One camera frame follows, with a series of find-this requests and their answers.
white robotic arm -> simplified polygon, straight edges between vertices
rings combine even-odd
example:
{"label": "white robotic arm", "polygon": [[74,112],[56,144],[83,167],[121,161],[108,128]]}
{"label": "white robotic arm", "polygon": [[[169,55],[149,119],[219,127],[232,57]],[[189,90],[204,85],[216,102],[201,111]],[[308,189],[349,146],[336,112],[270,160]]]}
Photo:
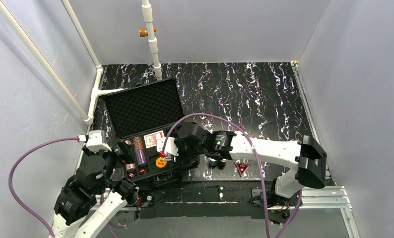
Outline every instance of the white robotic arm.
{"label": "white robotic arm", "polygon": [[[206,154],[214,159],[226,158],[236,160],[254,159],[256,148],[261,162],[288,167],[290,170],[274,181],[274,194],[290,198],[304,187],[323,188],[326,180],[327,154],[310,136],[302,141],[272,141],[251,138],[252,146],[241,132],[216,131],[210,133],[195,123],[188,122],[178,131],[178,138],[167,138],[164,154],[177,155],[181,141],[191,145],[190,150],[197,154]],[[165,138],[157,141],[157,150],[162,151]]]}
{"label": "white robotic arm", "polygon": [[93,213],[93,215],[80,226],[85,217],[66,225],[66,220],[61,214],[54,215],[52,226],[56,238],[95,238],[111,220],[111,218],[123,207],[127,201],[117,192],[109,192],[108,198]]}
{"label": "white robotic arm", "polygon": [[261,162],[278,164],[290,168],[283,176],[277,178],[275,184],[277,195],[290,198],[294,193],[305,187],[295,179],[299,168],[299,163],[295,161],[295,158],[299,157],[301,153],[301,145],[298,141],[283,142],[251,138],[253,146],[250,146],[242,133],[236,132],[236,134],[231,142],[233,149],[229,152],[233,160],[253,160],[253,148],[256,148]]}
{"label": "white robotic arm", "polygon": [[[133,182],[126,178],[115,185],[110,182],[113,169],[121,159],[104,138],[103,131],[90,131],[83,148],[88,157],[67,180],[57,198],[52,226],[56,238],[94,238],[121,208],[137,202],[138,186]],[[107,199],[80,226],[96,204],[95,195],[103,194],[107,187],[112,189]]]}

case lid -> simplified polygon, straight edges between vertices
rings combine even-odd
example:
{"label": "case lid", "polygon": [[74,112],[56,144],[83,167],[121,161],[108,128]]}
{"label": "case lid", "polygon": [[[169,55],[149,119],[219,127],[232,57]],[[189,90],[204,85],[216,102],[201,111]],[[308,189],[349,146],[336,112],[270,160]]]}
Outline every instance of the case lid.
{"label": "case lid", "polygon": [[168,126],[184,116],[173,78],[108,94],[104,102],[120,139]]}

orange valve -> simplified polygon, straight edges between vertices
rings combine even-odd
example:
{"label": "orange valve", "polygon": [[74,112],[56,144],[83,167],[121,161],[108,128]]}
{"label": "orange valve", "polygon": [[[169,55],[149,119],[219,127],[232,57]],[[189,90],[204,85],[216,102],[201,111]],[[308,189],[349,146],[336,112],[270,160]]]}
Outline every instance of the orange valve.
{"label": "orange valve", "polygon": [[147,33],[146,28],[140,28],[140,30],[138,32],[140,33],[140,37],[145,37],[145,36],[149,35]]}

orange label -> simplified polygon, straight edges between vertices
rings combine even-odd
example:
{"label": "orange label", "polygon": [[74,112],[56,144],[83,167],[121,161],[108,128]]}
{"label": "orange label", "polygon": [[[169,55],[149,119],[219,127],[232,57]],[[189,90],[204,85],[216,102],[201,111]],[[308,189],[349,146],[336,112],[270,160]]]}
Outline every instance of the orange label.
{"label": "orange label", "polygon": [[156,160],[156,166],[157,166],[158,168],[163,168],[163,167],[165,167],[167,164],[168,164],[168,161],[164,161],[162,157],[159,157],[159,158]]}

small box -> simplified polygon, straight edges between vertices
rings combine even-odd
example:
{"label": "small box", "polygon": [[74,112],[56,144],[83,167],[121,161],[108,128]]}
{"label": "small box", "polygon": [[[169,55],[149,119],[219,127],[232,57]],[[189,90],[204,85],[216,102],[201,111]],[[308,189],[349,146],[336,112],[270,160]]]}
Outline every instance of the small box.
{"label": "small box", "polygon": [[[128,155],[127,158],[132,158],[132,161],[127,163],[135,163],[137,175],[131,178],[132,181],[147,182],[160,174],[170,174],[198,166],[199,156],[179,156],[175,161],[168,161],[162,168],[156,165],[156,160],[160,156],[155,140],[161,136],[165,137],[172,125],[184,116],[176,79],[160,80],[111,93],[104,96],[104,102],[119,148]],[[147,159],[147,165],[144,167],[137,163],[132,143],[137,136],[144,142],[143,151]]]}

